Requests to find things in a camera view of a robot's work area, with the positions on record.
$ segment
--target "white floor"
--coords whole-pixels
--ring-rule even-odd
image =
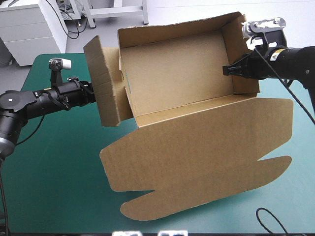
[[[94,7],[111,7],[112,0],[91,0]],[[140,5],[141,0],[124,0],[124,5]],[[288,45],[304,47],[315,45],[315,0],[148,0],[150,25],[173,24],[213,17],[233,11],[241,11],[248,20],[284,17]],[[103,46],[116,47],[117,29],[143,24],[141,15],[97,19],[96,29],[89,26],[77,40],[68,39],[67,53],[81,53],[83,46],[95,35],[100,35]],[[74,30],[72,22],[68,28]],[[8,89],[20,90],[30,66],[19,67],[17,63],[0,67],[0,94]]]

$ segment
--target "power cord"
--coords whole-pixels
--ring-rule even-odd
[[[18,146],[18,145],[20,145],[20,144],[26,142],[29,138],[31,138],[31,136],[33,136],[33,135],[37,132],[37,130],[40,128],[41,124],[42,124],[43,121],[44,121],[44,118],[45,118],[45,115],[43,115],[43,116],[41,117],[41,120],[40,120],[40,122],[38,123],[36,129],[35,129],[27,138],[25,138],[25,139],[23,139],[22,141],[18,142],[18,143],[16,144],[16,146]]]
[[[70,19],[73,20],[73,18],[70,16],[70,14],[67,13],[65,10],[63,10],[63,9],[59,9],[59,10],[62,11],[62,12],[64,12],[68,17],[70,17]],[[85,29],[87,28],[87,25],[88,25],[88,19],[86,19],[86,21],[85,21],[85,26],[84,26],[83,30],[78,31],[78,32],[73,32],[73,31],[68,30],[68,32],[70,32],[70,33],[82,33],[82,32],[84,32]]]
[[[76,33],[76,34],[77,34],[75,37],[71,37],[71,36],[66,32],[66,30],[64,29],[63,24],[61,23],[61,20],[60,20],[60,18],[59,18],[59,16],[58,16],[57,12],[56,12],[55,9],[53,8],[53,6],[50,4],[50,2],[49,2],[48,0],[45,0],[45,1],[50,5],[50,7],[52,8],[52,10],[54,11],[54,13],[55,13],[55,15],[57,16],[57,18],[58,18],[58,20],[59,20],[59,23],[60,23],[60,25],[61,25],[61,27],[62,27],[64,33],[67,35],[67,37],[68,37],[68,38],[71,38],[71,39],[77,39],[77,38],[79,37],[79,34],[82,33],[82,32],[86,29],[86,25],[87,25],[88,21],[86,22],[86,25],[85,25],[84,30],[83,30],[82,32],[79,31],[79,28],[78,28],[77,26],[76,26],[77,32],[72,32],[72,31],[69,31],[69,30],[68,30],[68,31],[71,32],[71,33]],[[73,18],[72,18],[67,12],[65,12],[65,13],[70,17],[70,19],[73,20]]]
[[[283,226],[283,224],[280,222],[280,220],[279,220],[270,210],[268,210],[268,209],[266,209],[266,208],[263,208],[263,207],[260,207],[260,208],[258,208],[258,209],[256,210],[256,218],[257,218],[258,222],[260,223],[260,225],[261,225],[268,233],[270,233],[270,234],[273,235],[273,236],[276,236],[276,234],[275,234],[274,232],[272,232],[270,229],[268,229],[268,228],[262,223],[262,221],[261,221],[261,219],[260,219],[260,217],[259,217],[259,212],[260,212],[261,210],[264,210],[264,211],[268,212],[268,213],[278,222],[278,224],[281,226],[281,228],[283,229],[285,235],[286,235],[286,236],[289,236],[289,233],[287,232],[287,230],[285,229],[285,227]],[[296,236],[299,236],[299,235],[301,235],[301,236],[306,236],[306,234],[297,234]]]
[[[280,75],[274,70],[274,68],[269,64],[269,62],[263,57],[263,55],[255,48],[255,51],[258,55],[263,59],[263,61],[268,65],[268,67],[272,70],[272,72],[276,75],[281,84],[286,88],[286,90],[291,94],[294,100],[300,105],[300,107],[305,111],[305,113],[309,116],[313,124],[315,125],[315,119],[312,117],[311,113],[307,110],[307,108],[303,105],[303,103],[297,98],[297,96],[292,92],[292,90],[285,84],[285,82],[281,79]]]
[[[0,190],[1,190],[3,211],[4,211],[4,220],[5,220],[5,236],[8,236],[9,235],[8,210],[7,210],[7,207],[6,207],[5,194],[4,194],[3,182],[2,182],[2,176],[1,176],[3,162],[4,162],[4,160],[0,159]]]

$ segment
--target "white cabinet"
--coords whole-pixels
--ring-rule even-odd
[[[32,65],[41,54],[65,53],[66,25],[55,0],[11,0],[0,5],[0,38],[20,66]]]

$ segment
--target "cardboard box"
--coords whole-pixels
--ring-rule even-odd
[[[293,103],[256,98],[258,81],[223,76],[248,51],[234,12],[168,26],[120,29],[86,54],[103,126],[139,128],[100,154],[114,191],[154,190],[121,206],[154,220],[270,183],[290,165],[259,161],[287,142]]]

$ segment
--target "green table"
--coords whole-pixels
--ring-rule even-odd
[[[48,60],[72,60],[63,77],[90,80],[84,54],[37,57],[23,90],[49,87]],[[293,84],[297,95],[308,102],[307,92]],[[266,97],[289,97],[277,81],[261,84]],[[314,127],[295,106],[294,133],[290,142],[267,157],[292,155],[293,163],[279,179],[257,190],[195,207],[151,222],[139,222],[120,213],[123,202],[142,192],[110,189],[99,158],[102,148],[135,130],[134,119],[119,127],[102,127],[96,104],[47,115],[41,128],[18,146],[3,168],[10,229],[33,233],[109,233],[114,230],[157,232],[188,229],[207,233],[262,233],[254,212],[258,207],[273,211],[291,232],[315,232]],[[30,120],[20,139],[28,136],[40,118]],[[271,229],[280,232],[271,218]]]

